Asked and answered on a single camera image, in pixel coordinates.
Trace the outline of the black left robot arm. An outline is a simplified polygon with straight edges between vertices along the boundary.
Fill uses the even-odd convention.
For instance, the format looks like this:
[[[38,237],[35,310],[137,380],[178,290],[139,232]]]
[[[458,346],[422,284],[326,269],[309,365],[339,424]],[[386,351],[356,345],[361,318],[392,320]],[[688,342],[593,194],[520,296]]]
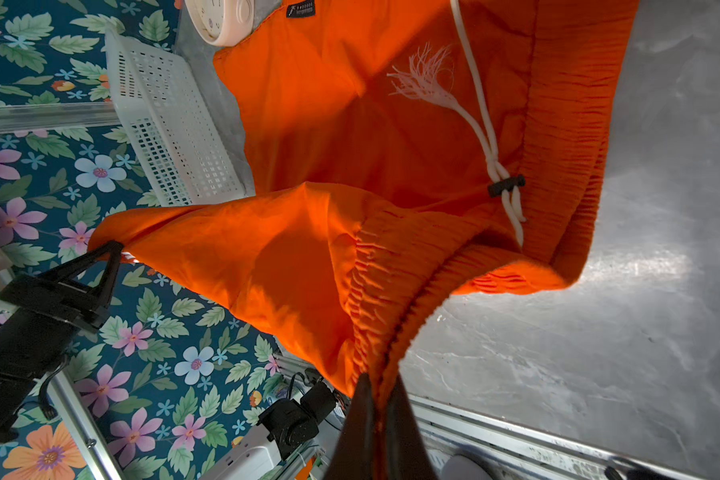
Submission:
[[[19,410],[45,374],[66,366],[79,331],[97,333],[109,318],[123,245],[105,245],[38,276],[20,275],[1,292],[16,307],[0,326],[0,444],[13,441]]]

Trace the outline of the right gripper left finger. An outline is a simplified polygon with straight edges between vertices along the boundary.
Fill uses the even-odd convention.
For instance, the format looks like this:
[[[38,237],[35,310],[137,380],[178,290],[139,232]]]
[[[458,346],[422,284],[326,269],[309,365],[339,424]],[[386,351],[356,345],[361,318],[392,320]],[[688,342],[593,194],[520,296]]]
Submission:
[[[324,476],[327,480],[369,480],[374,469],[375,404],[369,375],[358,378],[344,427]]]

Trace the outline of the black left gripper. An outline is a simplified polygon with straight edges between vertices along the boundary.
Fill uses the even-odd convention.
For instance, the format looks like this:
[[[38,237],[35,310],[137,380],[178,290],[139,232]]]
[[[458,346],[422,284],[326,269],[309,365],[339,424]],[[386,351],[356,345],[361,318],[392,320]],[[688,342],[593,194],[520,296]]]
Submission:
[[[98,330],[109,318],[122,253],[123,245],[110,241],[38,276],[20,275],[0,291],[0,301],[81,330]],[[106,268],[96,285],[77,281],[99,261]]]

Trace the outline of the orange shorts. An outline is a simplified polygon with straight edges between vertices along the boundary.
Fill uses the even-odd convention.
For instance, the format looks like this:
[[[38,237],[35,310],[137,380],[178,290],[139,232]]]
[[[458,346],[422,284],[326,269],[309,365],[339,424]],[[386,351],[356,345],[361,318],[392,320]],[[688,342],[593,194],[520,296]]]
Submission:
[[[90,239],[384,406],[451,295],[580,277],[634,1],[286,1],[214,67],[252,197],[141,208]]]

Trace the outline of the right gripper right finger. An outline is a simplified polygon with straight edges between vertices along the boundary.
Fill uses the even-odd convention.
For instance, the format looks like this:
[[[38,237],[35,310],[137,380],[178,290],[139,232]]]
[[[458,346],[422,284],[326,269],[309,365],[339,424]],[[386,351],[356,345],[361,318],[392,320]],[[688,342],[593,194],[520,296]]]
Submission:
[[[387,479],[437,479],[400,376],[396,379],[387,404],[384,453]]]

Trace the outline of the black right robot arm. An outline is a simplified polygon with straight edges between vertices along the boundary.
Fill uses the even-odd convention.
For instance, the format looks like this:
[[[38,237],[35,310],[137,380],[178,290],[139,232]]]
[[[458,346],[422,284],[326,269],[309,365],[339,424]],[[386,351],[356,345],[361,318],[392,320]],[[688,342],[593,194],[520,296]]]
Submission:
[[[280,399],[264,411],[240,444],[202,475],[204,479],[259,479],[313,440],[337,405],[323,383],[303,399]],[[398,379],[378,406],[368,374],[360,376],[328,463],[327,479],[436,479],[405,387]]]

